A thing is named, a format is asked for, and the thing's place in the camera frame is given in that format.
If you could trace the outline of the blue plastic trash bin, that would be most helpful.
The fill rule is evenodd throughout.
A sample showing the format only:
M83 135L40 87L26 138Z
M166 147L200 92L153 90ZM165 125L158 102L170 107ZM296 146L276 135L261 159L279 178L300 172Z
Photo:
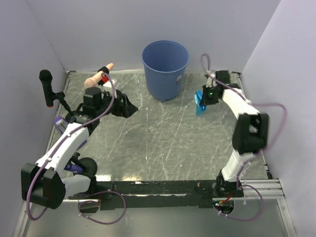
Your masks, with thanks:
M148 44L142 52L148 92L161 102L174 99L180 93L189 59L179 43L159 40Z

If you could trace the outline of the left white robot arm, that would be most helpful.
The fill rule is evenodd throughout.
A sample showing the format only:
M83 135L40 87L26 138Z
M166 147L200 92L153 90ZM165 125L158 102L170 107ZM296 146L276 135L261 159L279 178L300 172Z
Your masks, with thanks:
M86 89L83 102L66 116L68 126L57 142L35 164L22 167L22 199L56 209L64 199L80 193L85 198L96 196L96 162L74 154L99 125L100 117L112 114L128 118L137 111L119 90L113 97L97 87Z

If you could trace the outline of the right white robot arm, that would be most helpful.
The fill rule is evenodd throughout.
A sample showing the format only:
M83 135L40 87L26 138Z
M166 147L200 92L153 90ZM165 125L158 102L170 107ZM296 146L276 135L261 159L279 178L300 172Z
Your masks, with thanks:
M237 119L232 136L233 152L216 178L215 190L222 197L237 190L239 176L245 165L268 141L269 116L260 113L244 96L241 88L230 82L228 71L206 72L207 82L202 86L197 107L205 111L206 107L224 102Z

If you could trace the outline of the beige microphone on stand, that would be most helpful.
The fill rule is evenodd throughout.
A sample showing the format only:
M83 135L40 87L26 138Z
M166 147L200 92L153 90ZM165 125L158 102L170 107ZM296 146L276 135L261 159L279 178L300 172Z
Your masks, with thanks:
M98 70L98 72L90 77L90 78L87 78L84 82L84 87L85 88L91 88L91 87L96 87L98 86L98 82L102 79L102 76L103 75L106 75L108 77L109 75L109 72L113 69L114 67L114 64L113 63L110 63L106 66L103 66L102 68L100 68Z

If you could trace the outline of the purple clear box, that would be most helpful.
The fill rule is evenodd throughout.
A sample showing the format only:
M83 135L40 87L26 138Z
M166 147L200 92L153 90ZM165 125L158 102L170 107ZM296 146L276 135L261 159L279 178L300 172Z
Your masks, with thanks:
M55 128L62 135L67 129L68 123L61 116L58 116L53 121Z

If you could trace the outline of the purple microphone on stand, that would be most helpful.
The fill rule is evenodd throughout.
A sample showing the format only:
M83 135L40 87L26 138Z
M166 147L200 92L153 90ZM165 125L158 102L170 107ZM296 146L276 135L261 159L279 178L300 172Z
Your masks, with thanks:
M96 175L97 173L97 163L92 158L79 158L80 153L74 152L70 160L67 162L64 170L72 172L74 175Z

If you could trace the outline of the black microphone on stand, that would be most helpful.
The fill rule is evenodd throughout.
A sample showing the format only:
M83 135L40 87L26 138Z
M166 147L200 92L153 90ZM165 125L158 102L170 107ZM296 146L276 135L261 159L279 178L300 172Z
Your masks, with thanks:
M74 113L71 111L70 106L65 100L64 92L53 92L51 72L46 69L41 70L39 73L39 79L42 83L46 105L51 108L54 105L54 101L58 100L64 109L70 114L70 116L73 116Z

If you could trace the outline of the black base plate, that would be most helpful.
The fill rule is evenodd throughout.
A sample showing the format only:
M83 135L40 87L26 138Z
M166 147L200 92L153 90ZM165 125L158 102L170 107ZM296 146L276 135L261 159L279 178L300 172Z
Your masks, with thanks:
M128 208L187 207L212 208L213 202L232 195L242 198L243 190L233 183L227 189L215 180L176 181L98 181L97 189L91 194L77 194L70 200L99 200L101 210L123 208L121 197L116 194L100 194L101 191L121 194Z

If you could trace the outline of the aluminium rail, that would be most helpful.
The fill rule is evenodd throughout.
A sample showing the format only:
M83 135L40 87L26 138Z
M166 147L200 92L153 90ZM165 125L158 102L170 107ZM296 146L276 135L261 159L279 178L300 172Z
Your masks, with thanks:
M31 186L30 182L22 182L22 198L27 199L30 193L30 201L38 205L56 209L60 203L77 194L91 195L97 189L97 180L86 176L77 175L61 180L55 177L52 180L39 180ZM250 180L240 181L239 188L243 190L244 196L251 196L255 191L266 197L282 197L283 191L278 180Z

